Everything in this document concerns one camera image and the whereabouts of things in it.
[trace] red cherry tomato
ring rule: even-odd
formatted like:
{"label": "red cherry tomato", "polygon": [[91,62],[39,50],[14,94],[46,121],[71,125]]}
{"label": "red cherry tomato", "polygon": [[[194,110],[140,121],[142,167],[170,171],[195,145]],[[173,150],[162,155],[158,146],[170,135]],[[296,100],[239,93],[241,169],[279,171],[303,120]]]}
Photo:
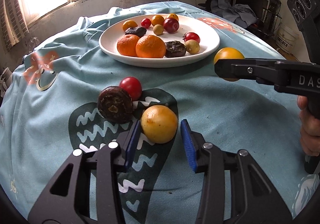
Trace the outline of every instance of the red cherry tomato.
{"label": "red cherry tomato", "polygon": [[166,19],[163,23],[163,28],[168,32],[168,33],[174,33],[179,29],[179,22],[176,19],[169,18]]}
{"label": "red cherry tomato", "polygon": [[151,26],[151,20],[148,18],[145,18],[141,21],[141,27],[144,27],[145,29],[150,28]]}
{"label": "red cherry tomato", "polygon": [[200,43],[200,37],[198,36],[198,34],[196,34],[194,32],[187,32],[184,34],[184,36],[183,36],[184,42],[187,42],[190,39],[193,39],[196,42]]}
{"label": "red cherry tomato", "polygon": [[142,94],[141,83],[135,77],[124,78],[121,80],[119,87],[128,92],[132,98],[132,101],[137,101]]}

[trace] blue gripper pad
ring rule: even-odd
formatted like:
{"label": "blue gripper pad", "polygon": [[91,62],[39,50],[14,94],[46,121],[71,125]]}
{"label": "blue gripper pad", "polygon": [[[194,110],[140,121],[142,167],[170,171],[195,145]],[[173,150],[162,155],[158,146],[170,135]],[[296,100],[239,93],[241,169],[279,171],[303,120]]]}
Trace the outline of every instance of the blue gripper pad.
{"label": "blue gripper pad", "polygon": [[133,162],[138,141],[140,138],[140,133],[141,133],[141,124],[140,124],[140,121],[138,120],[132,132],[131,139],[128,144],[128,148],[125,151],[124,168],[126,169],[126,171],[132,166],[132,162]]}
{"label": "blue gripper pad", "polygon": [[180,132],[183,141],[184,150],[186,152],[187,160],[191,169],[196,172],[197,157],[196,150],[191,139],[191,129],[186,119],[183,119],[180,124]]}

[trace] checkered curtain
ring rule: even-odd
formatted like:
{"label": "checkered curtain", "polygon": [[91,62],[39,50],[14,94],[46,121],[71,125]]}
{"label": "checkered curtain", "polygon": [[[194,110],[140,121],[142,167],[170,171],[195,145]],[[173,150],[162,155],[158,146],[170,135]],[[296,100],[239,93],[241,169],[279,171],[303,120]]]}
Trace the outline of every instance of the checkered curtain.
{"label": "checkered curtain", "polygon": [[0,36],[5,52],[28,33],[18,0],[0,0]]}

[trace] finger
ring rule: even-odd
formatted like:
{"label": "finger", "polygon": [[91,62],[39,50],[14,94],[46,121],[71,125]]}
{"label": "finger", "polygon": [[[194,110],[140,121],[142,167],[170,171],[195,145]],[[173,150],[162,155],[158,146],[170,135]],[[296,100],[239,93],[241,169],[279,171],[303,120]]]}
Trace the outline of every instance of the finger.
{"label": "finger", "polygon": [[303,143],[311,152],[320,152],[320,137],[310,136],[303,127],[300,128]]}
{"label": "finger", "polygon": [[301,110],[307,108],[308,98],[306,98],[305,96],[298,96],[297,97],[297,105]]}
{"label": "finger", "polygon": [[299,113],[303,129],[312,136],[320,136],[320,120],[316,119],[307,108]]}
{"label": "finger", "polygon": [[303,139],[300,138],[300,144],[301,144],[301,147],[302,147],[302,150],[305,152],[306,155],[309,155],[309,156],[318,156],[319,153],[318,152],[314,152],[314,151],[311,151],[304,143]]}

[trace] wooden floor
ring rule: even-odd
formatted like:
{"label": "wooden floor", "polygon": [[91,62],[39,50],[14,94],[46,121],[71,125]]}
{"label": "wooden floor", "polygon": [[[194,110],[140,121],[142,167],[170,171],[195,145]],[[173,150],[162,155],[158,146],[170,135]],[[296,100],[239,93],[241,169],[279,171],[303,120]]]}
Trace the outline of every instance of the wooden floor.
{"label": "wooden floor", "polygon": [[281,48],[279,48],[274,39],[267,39],[266,43],[273,47],[277,52],[279,52],[286,60],[298,61],[294,55],[288,54],[284,52]]}

